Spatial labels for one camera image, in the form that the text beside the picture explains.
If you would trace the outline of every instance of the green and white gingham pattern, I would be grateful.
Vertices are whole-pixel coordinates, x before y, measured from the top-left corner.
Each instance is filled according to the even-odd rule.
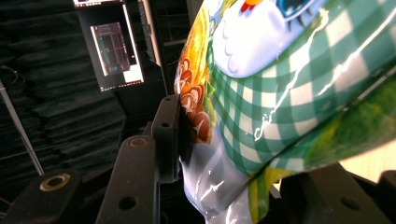
[[[394,0],[329,0],[276,62],[247,78],[224,75],[209,43],[212,102],[228,155],[241,172],[257,173],[395,58],[395,5]],[[272,164],[303,169],[298,154]]]

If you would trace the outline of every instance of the monitor screen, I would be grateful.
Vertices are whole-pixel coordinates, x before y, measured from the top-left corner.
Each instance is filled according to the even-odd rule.
[[[100,91],[144,82],[125,5],[78,12]]]
[[[123,0],[73,0],[75,8],[98,7],[122,2]]]

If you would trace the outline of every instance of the green checkered pattern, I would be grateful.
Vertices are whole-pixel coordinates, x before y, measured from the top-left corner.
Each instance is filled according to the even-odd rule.
[[[207,55],[212,95],[224,144],[247,175],[345,106],[396,52],[394,0],[329,0],[320,16],[259,73],[232,78]],[[298,170],[289,155],[276,168]]]

